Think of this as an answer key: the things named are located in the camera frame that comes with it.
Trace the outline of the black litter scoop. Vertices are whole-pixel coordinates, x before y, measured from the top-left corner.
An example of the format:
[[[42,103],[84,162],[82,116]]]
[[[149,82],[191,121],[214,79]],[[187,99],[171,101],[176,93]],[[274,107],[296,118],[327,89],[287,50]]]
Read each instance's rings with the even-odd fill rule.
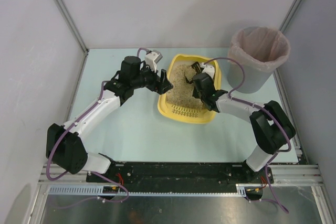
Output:
[[[203,71],[203,68],[201,67],[201,64],[199,62],[194,62],[190,66],[187,66],[184,72],[185,81],[188,84],[191,84],[193,82],[192,78],[201,73]]]

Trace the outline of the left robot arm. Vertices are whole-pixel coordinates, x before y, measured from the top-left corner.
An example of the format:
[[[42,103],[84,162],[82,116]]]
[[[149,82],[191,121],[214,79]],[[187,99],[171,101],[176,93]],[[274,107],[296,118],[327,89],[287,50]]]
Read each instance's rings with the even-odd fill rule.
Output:
[[[52,124],[47,131],[47,167],[56,164],[65,172],[80,171],[104,174],[112,160],[103,154],[87,152],[85,139],[109,114],[122,106],[139,88],[147,88],[159,95],[173,88],[166,70],[157,70],[161,53],[149,50],[145,58],[127,56],[120,70],[108,81],[103,81],[97,99],[74,119],[62,125]]]

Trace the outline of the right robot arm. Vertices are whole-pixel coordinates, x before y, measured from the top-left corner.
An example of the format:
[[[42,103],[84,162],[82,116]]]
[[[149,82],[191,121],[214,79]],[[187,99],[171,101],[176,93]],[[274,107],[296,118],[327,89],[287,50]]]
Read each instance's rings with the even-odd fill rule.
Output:
[[[243,165],[250,172],[264,169],[280,152],[291,151],[290,140],[296,130],[276,101],[257,104],[217,90],[210,75],[199,73],[192,78],[193,97],[200,99],[209,111],[233,115],[251,124],[256,147]]]

